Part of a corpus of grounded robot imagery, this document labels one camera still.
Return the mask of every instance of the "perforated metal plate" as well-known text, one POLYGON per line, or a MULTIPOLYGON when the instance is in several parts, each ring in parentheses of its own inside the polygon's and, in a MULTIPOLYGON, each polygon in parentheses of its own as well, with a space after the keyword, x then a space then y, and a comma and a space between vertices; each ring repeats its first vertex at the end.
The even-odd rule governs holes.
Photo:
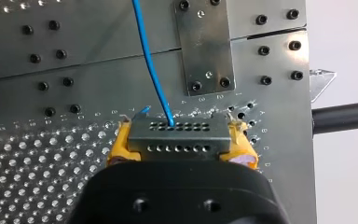
MULTIPOLYGON (((241 39, 231 44, 238 88, 222 94, 186 96, 180 51, 154 56, 173 114, 207 117, 216 111, 231 112, 253 124, 248 137, 260 155, 259 171, 276 189, 293 223, 314 224, 307 34, 241 39), (292 40, 301 41, 303 48, 290 50, 292 40), (258 55, 260 46, 269 46, 270 55, 258 55), (294 70, 304 72, 304 79, 292 80, 294 70), (270 86, 259 84, 265 75, 272 77, 270 86)), ((142 57, 1 79, 0 223, 63 223, 73 208, 68 200, 75 203, 78 198, 79 184, 104 167, 104 153, 116 137, 119 115, 132 116, 145 105, 152 106, 151 116, 163 116, 142 57), (64 87, 64 77, 72 77, 74 86, 64 87), (39 91, 35 87, 39 81, 48 82, 49 90, 39 91), (70 113, 71 104, 80 104, 81 113, 70 113), (44 118, 48 106, 57 110, 51 119, 44 118), (68 136, 73 137, 70 143, 68 136), (44 177, 46 171, 50 177, 44 177)))
MULTIPOLYGON (((181 47, 173 0, 142 0, 150 48, 162 52, 181 47)), ((305 1, 229 0, 231 38, 240 38, 301 27, 306 24, 305 1), (291 8, 300 12, 287 20, 291 8), (255 24, 259 14, 268 16, 265 25, 255 24)), ((0 78, 12 77, 77 64, 88 64, 142 55, 131 1, 128 0, 0 0, 0 78), (61 28, 49 30, 49 21, 61 28), (33 35, 21 27, 30 25, 33 35), (63 49, 67 58, 56 58, 63 49), (40 63, 30 63, 38 54, 40 63)))

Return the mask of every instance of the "metal panel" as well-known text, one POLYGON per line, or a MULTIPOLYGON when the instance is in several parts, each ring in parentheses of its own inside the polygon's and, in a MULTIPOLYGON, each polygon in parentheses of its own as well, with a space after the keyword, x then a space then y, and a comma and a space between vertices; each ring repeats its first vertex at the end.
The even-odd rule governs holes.
MULTIPOLYGON (((153 52, 180 48, 172 1, 141 1, 153 52)), ((230 0, 227 11, 231 38, 306 24, 305 1, 230 0), (285 18, 291 8, 300 11, 297 20, 285 18), (258 14, 268 16, 267 24, 255 24, 258 14)), ((131 1, 0 1, 0 77, 141 54, 131 1), (51 20, 61 24, 59 31, 48 29, 51 20), (23 25, 31 25, 34 34, 24 35, 23 25), (65 60, 56 59, 57 49, 67 51, 65 60), (29 62, 33 53, 41 56, 41 63, 29 62)))
MULTIPOLYGON (((236 40, 232 42, 232 55, 238 88, 201 97, 186 96, 180 51, 155 55, 156 68, 173 114, 207 117, 215 111, 230 111, 248 123, 252 121, 254 125, 248 130, 248 137, 260 154, 260 172, 275 187, 293 223, 315 224, 307 33, 236 40), (288 48, 293 40, 302 42, 301 50, 288 48), (258 55, 260 46, 269 46, 270 54, 258 55), (290 78, 295 70, 304 73, 302 80, 290 78), (260 85, 262 76, 271 76, 272 84, 260 85)), ((119 115, 132 116, 145 105, 152 106, 152 116, 163 116, 141 57, 0 80, 0 162, 5 167, 0 168, 0 176, 7 178, 5 183, 0 182, 0 201, 5 200, 4 205, 0 205, 0 220, 19 218, 26 222, 32 217, 38 223, 43 216, 49 220, 65 219, 73 207, 67 200, 75 203, 78 198, 78 184, 96 172, 92 165, 98 169, 104 166, 103 152, 115 139, 113 133, 117 133, 119 115), (64 87, 64 77, 72 77, 74 86, 64 87), (35 86, 39 81, 48 82, 49 90, 37 90, 35 86), (79 115, 69 112, 71 104, 82 106, 79 115), (51 119, 44 118, 44 109, 48 106, 57 110, 51 119), (74 138, 70 143, 66 141, 68 135, 74 138), (36 140, 41 140, 42 149, 38 149, 37 142, 35 145, 36 140), (10 152, 6 152, 5 144, 11 144, 10 152), (16 152, 20 152, 19 156, 12 157, 16 152), (72 152, 77 157, 72 159, 72 152), (55 154, 62 154, 62 159, 57 161, 55 154), (47 158, 46 164, 40 162, 41 156, 47 158), (30 158, 32 163, 27 164, 29 161, 25 158, 30 158), (18 166, 11 167, 10 160, 15 160, 18 166), (40 169, 32 171, 39 165, 40 169), (77 166, 80 175, 74 173, 77 166), (67 175, 60 175, 61 169, 67 175), (38 187, 45 171, 51 172, 48 183, 38 187), (30 179, 30 173, 35 173, 36 178, 30 179), (13 181, 14 175, 19 175, 21 182, 13 181), (24 187, 24 182, 28 182, 28 187, 24 187), (65 184, 69 189, 62 189, 65 184), (51 185, 55 191, 50 193, 48 186, 51 185), (44 193, 34 194, 34 188, 44 193), (23 195, 19 195, 21 189, 25 190, 24 194, 21 191, 23 195), (6 190, 12 194, 7 198, 6 190), (43 209, 37 208, 39 200, 44 202, 43 209), (53 206, 54 201, 58 201, 58 205, 53 206), (10 211, 12 204, 16 211, 10 211)))
POLYGON ((188 93, 235 90, 226 1, 176 0, 175 8, 188 93))

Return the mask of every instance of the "hole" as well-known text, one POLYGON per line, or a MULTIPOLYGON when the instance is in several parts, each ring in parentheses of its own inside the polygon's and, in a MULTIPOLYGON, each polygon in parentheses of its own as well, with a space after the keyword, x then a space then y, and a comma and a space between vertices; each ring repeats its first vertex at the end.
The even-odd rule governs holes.
POLYGON ((220 203, 211 199, 204 202, 204 208, 210 213, 215 213, 222 209, 220 203))
POLYGON ((182 146, 176 146, 175 147, 175 151, 177 151, 177 152, 181 152, 182 150, 183 150, 182 146))
POLYGON ((149 209, 149 204, 146 199, 140 198, 140 199, 135 200, 132 208, 137 213, 143 213, 149 209))
POLYGON ((202 147, 200 147, 200 146, 194 146, 193 150, 194 150, 195 152, 199 152, 199 151, 202 151, 202 147))
POLYGON ((211 151, 211 147, 210 146, 204 146, 202 151, 209 152, 209 151, 211 151))
POLYGON ((246 115, 244 113, 238 114, 238 119, 245 119, 246 115))

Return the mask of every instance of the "metal bracket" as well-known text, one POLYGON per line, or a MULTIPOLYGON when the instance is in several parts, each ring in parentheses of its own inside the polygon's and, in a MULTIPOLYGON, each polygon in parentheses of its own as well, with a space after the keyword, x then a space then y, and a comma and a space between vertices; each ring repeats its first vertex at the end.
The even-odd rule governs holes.
POLYGON ((336 77, 337 73, 335 72, 322 69, 310 70, 310 101, 315 103, 336 77))
POLYGON ((176 0, 188 94, 235 90, 227 1, 176 0))

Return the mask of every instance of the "black screw head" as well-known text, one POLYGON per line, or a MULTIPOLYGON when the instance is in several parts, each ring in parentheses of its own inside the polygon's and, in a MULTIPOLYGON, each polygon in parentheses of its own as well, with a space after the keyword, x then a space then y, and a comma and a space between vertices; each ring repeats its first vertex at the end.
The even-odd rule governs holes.
POLYGON ((48 28, 50 30, 58 31, 61 28, 61 25, 58 21, 49 21, 48 22, 48 28))
POLYGON ((38 54, 31 54, 30 55, 30 62, 31 63, 40 63, 40 62, 42 62, 42 58, 38 54))
POLYGON ((190 2, 187 1, 187 0, 181 1, 181 2, 179 3, 179 8, 180 8, 182 11, 188 11, 188 9, 190 8, 190 2))
POLYGON ((301 49, 301 42, 296 41, 296 40, 290 42, 289 49, 290 50, 299 50, 299 49, 301 49))
POLYGON ((297 81, 303 79, 303 77, 304 77, 304 74, 299 71, 294 71, 291 75, 292 80, 297 80, 297 81))
POLYGON ((65 77, 62 81, 62 84, 66 87, 71 87, 74 85, 74 79, 71 77, 65 77))
POLYGON ((260 83, 265 86, 269 86, 272 84, 272 77, 263 76, 261 77, 260 83))
POLYGON ((258 54, 262 55, 262 56, 267 56, 269 55, 269 47, 267 46, 261 46, 259 49, 258 49, 258 54))
POLYGON ((132 209, 137 213, 143 213, 149 209, 149 203, 146 199, 137 199, 133 203, 132 209))
POLYGON ((298 18, 299 15, 300 15, 300 12, 297 9, 290 9, 287 12, 286 18, 288 20, 295 20, 298 18))
POLYGON ((214 200, 207 200, 204 202, 204 208, 210 213, 218 212, 222 209, 220 203, 214 200))
POLYGON ((71 111, 71 113, 78 114, 81 111, 81 107, 80 105, 71 105, 69 110, 71 111))
POLYGON ((211 4, 214 6, 218 6, 220 4, 221 0, 211 0, 211 4))
POLYGON ((230 84, 231 84, 231 81, 229 80, 228 77, 222 77, 220 79, 220 86, 222 86, 223 88, 228 88, 230 84))
POLYGON ((202 84, 198 81, 195 81, 193 85, 191 85, 191 90, 200 91, 202 89, 202 84))
POLYGON ((57 49, 56 57, 61 60, 66 59, 66 57, 67 57, 66 51, 63 49, 57 49))
POLYGON ((40 91, 47 91, 48 90, 48 83, 47 82, 39 82, 37 84, 37 88, 40 90, 40 91))
POLYGON ((23 25, 21 29, 22 29, 22 33, 24 35, 33 35, 34 34, 34 28, 32 28, 32 26, 30 26, 30 25, 23 25))
POLYGON ((266 16, 266 15, 259 15, 259 16, 257 16, 257 18, 255 19, 255 23, 257 24, 257 25, 264 25, 264 24, 266 24, 267 23, 267 20, 268 20, 269 18, 266 16))
POLYGON ((45 109, 45 115, 48 117, 53 117, 56 114, 56 111, 53 107, 48 107, 45 109))

